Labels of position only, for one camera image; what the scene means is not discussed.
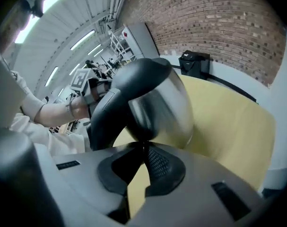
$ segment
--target brick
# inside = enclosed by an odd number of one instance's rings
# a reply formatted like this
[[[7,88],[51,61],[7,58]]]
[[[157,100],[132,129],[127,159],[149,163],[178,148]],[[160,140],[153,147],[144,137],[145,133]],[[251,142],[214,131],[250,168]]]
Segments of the brick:
[[[209,53],[266,86],[285,50],[286,30],[266,0],[126,0],[118,24],[140,21],[160,54]]]

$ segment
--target ceiling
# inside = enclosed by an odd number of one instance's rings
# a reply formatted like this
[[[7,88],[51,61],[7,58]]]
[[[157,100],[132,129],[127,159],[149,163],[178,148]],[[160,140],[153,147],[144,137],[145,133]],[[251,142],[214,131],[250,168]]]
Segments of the ceiling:
[[[27,0],[33,5],[34,0]],[[42,99],[57,87],[70,83],[69,73],[80,63],[93,57],[88,52],[110,43],[107,24],[114,27],[124,0],[59,0],[35,24],[22,44],[12,44],[4,58],[12,70],[26,80],[27,86]],[[88,32],[96,33],[70,48]],[[48,87],[46,81],[54,68],[58,70]]]

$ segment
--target black handle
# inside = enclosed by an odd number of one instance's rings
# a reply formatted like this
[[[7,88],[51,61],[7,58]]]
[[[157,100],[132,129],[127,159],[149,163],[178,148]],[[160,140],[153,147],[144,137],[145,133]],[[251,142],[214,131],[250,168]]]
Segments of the black handle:
[[[111,88],[98,103],[91,117],[91,125],[88,128],[91,149],[112,147],[127,125],[128,117],[128,101],[120,90]]]

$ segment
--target yellow table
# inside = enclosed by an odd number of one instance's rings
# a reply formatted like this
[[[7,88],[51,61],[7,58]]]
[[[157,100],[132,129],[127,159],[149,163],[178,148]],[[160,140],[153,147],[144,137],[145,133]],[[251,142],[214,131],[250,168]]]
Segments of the yellow table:
[[[248,98],[212,82],[180,76],[188,92],[194,118],[194,135],[184,149],[210,157],[244,179],[256,190],[270,164],[275,120]],[[134,141],[123,130],[114,146]],[[128,187],[131,216],[144,202],[149,185],[143,165]]]

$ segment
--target electric kettle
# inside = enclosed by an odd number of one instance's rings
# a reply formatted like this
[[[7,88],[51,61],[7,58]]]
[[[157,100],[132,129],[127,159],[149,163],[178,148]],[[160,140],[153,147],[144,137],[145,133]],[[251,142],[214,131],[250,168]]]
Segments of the electric kettle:
[[[124,127],[141,142],[183,148],[191,140],[189,97],[167,60],[138,59],[118,70],[92,114],[88,128],[91,149],[113,146]]]

